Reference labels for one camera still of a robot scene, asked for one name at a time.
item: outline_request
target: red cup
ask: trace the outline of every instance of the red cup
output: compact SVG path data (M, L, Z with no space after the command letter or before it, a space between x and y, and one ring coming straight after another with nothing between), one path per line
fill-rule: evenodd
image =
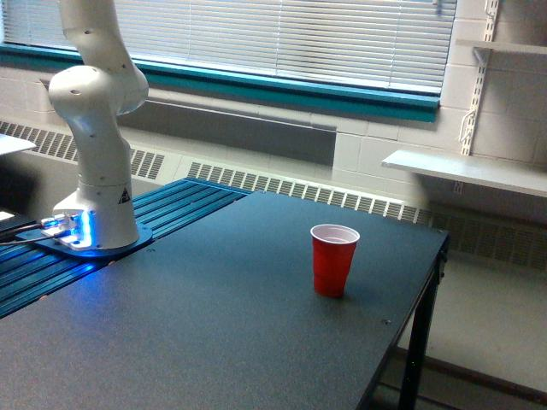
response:
M314 288L328 297L342 297L359 232L342 225L311 228L314 246Z

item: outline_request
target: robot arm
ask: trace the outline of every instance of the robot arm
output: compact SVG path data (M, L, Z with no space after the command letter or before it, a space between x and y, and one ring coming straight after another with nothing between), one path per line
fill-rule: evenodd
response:
M138 230L130 149L116 116L143 104L148 82L123 44L114 0L61 0L60 9L65 36L85 63L50 82L50 100L68 123L79 157L78 189L54 207L56 214L77 215L74 234L60 241L75 250L123 247L137 241Z

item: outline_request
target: shelf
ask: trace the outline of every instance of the shelf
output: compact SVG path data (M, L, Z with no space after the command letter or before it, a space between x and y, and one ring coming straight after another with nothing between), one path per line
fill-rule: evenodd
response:
M456 40L457 45L467 45L482 50L494 50L503 53L532 54L536 56L547 56L547 47L541 45L499 43L496 41L479 40Z
M424 149L396 151L385 158L382 165L431 177L547 197L547 169L509 161Z
M7 135L0 134L0 155L25 151L35 147L36 145L25 139L8 137Z

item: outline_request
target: window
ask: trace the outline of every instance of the window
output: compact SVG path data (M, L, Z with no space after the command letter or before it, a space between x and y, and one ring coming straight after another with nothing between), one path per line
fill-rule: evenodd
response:
M116 0L133 57L439 95L456 0ZM70 48L52 0L2 0L4 41Z

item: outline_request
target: teal window frame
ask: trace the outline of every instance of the teal window frame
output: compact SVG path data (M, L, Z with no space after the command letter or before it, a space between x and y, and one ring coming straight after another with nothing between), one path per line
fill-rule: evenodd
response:
M440 97L329 85L134 59L152 86L219 94L329 114L391 117L434 122ZM0 44L0 64L37 70L63 70L82 64L79 53L16 44Z

